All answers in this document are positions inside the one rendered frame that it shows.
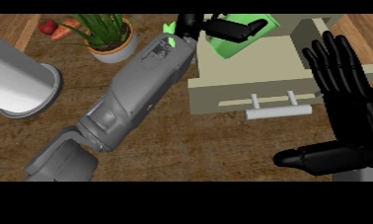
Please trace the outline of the orange carrot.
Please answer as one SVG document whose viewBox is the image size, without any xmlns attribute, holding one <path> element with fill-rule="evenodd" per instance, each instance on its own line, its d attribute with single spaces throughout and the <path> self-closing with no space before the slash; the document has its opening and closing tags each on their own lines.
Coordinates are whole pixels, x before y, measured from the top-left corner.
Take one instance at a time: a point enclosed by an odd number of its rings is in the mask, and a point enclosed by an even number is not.
<svg viewBox="0 0 373 224">
<path fill-rule="evenodd" d="M 67 19 L 63 22 L 63 24 L 73 27 L 75 29 L 78 29 L 80 27 L 80 23 L 78 22 L 76 19 Z M 67 37 L 70 34 L 72 34 L 72 30 L 69 28 L 66 28 L 64 26 L 58 26 L 52 32 L 51 40 L 58 40 L 58 39 Z"/>
</svg>

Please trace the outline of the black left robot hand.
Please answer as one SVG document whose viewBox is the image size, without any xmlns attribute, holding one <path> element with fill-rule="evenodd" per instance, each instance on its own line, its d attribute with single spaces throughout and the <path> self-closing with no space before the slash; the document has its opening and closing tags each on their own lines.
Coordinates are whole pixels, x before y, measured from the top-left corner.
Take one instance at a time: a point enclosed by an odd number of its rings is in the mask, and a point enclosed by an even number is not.
<svg viewBox="0 0 373 224">
<path fill-rule="evenodd" d="M 204 20 L 201 14 L 178 14 L 175 35 L 179 38 L 197 39 L 198 32 L 204 31 L 210 37 L 240 43 L 247 40 L 247 37 L 256 35 L 266 25 L 268 21 L 265 19 L 254 20 L 243 25 L 218 19 L 216 15 Z"/>
</svg>

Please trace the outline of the potted green plant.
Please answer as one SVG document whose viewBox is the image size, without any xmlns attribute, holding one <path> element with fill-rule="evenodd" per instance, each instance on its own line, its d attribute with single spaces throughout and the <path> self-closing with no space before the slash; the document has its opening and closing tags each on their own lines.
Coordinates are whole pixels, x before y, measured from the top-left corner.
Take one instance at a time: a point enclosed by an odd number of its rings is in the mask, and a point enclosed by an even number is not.
<svg viewBox="0 0 373 224">
<path fill-rule="evenodd" d="M 83 46 L 94 58 L 107 64 L 123 61 L 137 48 L 137 33 L 131 21 L 122 14 L 72 14 L 83 31 L 58 23 L 82 38 Z"/>
</svg>

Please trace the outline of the green cup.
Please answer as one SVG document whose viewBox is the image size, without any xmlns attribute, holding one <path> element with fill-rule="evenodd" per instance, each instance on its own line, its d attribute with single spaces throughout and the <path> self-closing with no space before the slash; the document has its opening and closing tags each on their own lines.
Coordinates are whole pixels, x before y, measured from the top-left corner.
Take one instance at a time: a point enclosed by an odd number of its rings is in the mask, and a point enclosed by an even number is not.
<svg viewBox="0 0 373 224">
<path fill-rule="evenodd" d="M 216 15 L 218 19 L 231 21 L 243 25 L 249 24 L 250 22 L 259 19 L 265 19 L 268 21 L 268 25 L 259 31 L 259 33 L 251 37 L 247 37 L 247 40 L 240 43 L 235 43 L 216 37 L 209 37 L 207 44 L 212 48 L 212 51 L 223 59 L 229 58 L 253 41 L 256 41 L 274 28 L 280 26 L 278 22 L 275 21 L 274 17 L 269 14 L 212 14 L 212 15 Z M 175 27 L 176 22 L 163 24 L 163 32 L 166 34 L 173 35 Z"/>
</svg>

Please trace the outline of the beige drawer front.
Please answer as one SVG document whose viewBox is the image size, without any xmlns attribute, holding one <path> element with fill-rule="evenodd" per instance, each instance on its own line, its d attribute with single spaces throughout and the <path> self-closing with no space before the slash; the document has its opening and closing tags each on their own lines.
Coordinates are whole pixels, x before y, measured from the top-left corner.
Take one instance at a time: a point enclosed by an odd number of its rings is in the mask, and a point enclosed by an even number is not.
<svg viewBox="0 0 373 224">
<path fill-rule="evenodd" d="M 256 95 L 259 108 L 287 106 L 287 92 L 294 93 L 299 105 L 321 104 L 321 94 L 312 78 L 269 82 L 212 82 L 201 78 L 187 80 L 188 111 L 191 114 L 250 110 L 250 95 Z"/>
</svg>

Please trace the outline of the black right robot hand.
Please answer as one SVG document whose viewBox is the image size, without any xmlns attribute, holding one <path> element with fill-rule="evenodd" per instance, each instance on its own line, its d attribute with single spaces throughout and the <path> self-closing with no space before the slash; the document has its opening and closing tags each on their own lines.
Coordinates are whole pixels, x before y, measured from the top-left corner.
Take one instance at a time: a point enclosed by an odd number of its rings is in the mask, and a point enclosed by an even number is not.
<svg viewBox="0 0 373 224">
<path fill-rule="evenodd" d="M 321 34 L 302 49 L 318 85 L 334 140 L 274 155 L 278 167 L 313 176 L 373 168 L 373 88 L 344 36 Z"/>
</svg>

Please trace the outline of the beige cabinet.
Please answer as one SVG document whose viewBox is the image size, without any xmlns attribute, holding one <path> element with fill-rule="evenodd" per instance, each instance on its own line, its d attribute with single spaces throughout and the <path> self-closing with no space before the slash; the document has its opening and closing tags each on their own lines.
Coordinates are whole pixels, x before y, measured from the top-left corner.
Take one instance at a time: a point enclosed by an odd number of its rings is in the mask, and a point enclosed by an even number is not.
<svg viewBox="0 0 373 224">
<path fill-rule="evenodd" d="M 373 14 L 274 14 L 272 17 L 280 26 L 268 37 L 290 36 L 303 68 L 309 64 L 302 48 L 310 46 L 310 41 L 321 38 L 325 30 L 334 36 L 346 37 L 359 62 L 373 64 Z"/>
</svg>

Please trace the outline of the beige open drawer box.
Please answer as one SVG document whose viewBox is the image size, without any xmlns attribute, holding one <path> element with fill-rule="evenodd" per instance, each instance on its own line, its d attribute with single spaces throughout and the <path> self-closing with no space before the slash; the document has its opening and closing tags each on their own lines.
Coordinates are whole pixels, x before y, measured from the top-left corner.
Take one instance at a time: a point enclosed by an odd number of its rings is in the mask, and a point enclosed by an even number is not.
<svg viewBox="0 0 373 224">
<path fill-rule="evenodd" d="M 262 37 L 229 58 L 221 58 L 206 39 L 195 45 L 197 77 L 191 87 L 312 79 L 288 36 Z"/>
</svg>

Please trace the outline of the large grey cylinder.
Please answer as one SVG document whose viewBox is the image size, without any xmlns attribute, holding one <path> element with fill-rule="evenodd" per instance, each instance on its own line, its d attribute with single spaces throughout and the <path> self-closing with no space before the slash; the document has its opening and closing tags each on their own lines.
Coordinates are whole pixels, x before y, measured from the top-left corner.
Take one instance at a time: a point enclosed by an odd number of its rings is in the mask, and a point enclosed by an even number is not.
<svg viewBox="0 0 373 224">
<path fill-rule="evenodd" d="M 16 119 L 35 116 L 60 92 L 60 71 L 0 39 L 0 114 Z"/>
</svg>

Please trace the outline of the red fruit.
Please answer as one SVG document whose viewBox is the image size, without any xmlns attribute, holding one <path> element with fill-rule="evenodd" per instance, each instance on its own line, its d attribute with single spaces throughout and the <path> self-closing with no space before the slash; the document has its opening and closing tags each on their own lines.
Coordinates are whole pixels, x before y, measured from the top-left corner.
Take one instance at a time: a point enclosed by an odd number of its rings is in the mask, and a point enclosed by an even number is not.
<svg viewBox="0 0 373 224">
<path fill-rule="evenodd" d="M 52 34 L 52 32 L 55 31 L 57 27 L 58 27 L 58 24 L 51 19 L 44 19 L 38 23 L 38 30 L 47 36 L 50 36 Z"/>
</svg>

